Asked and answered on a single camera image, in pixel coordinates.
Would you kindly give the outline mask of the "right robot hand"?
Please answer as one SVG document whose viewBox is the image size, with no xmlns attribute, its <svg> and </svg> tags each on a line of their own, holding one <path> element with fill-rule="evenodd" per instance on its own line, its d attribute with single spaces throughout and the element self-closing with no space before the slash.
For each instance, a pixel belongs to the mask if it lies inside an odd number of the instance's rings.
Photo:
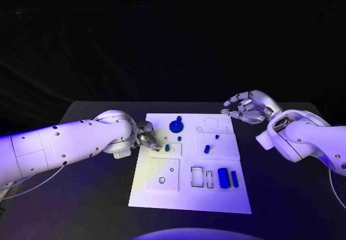
<svg viewBox="0 0 346 240">
<path fill-rule="evenodd" d="M 220 113 L 242 122 L 256 125 L 263 121 L 270 121 L 283 111 L 276 101 L 266 93 L 250 90 L 233 95 L 223 103 L 223 107 L 236 104 L 237 110 L 223 108 Z"/>
</svg>

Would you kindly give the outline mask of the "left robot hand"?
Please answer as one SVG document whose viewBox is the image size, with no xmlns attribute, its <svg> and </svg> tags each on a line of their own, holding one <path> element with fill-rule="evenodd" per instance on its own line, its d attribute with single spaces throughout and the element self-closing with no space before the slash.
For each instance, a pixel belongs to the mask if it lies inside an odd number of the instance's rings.
<svg viewBox="0 0 346 240">
<path fill-rule="evenodd" d="M 155 139 L 156 134 L 155 134 L 152 123 L 149 121 L 139 121 L 135 123 L 135 126 L 136 126 L 136 134 L 135 134 L 131 148 L 135 149 L 136 147 L 142 146 L 148 148 L 151 151 L 158 152 L 161 149 L 161 146 L 156 143 L 156 139 Z"/>
</svg>

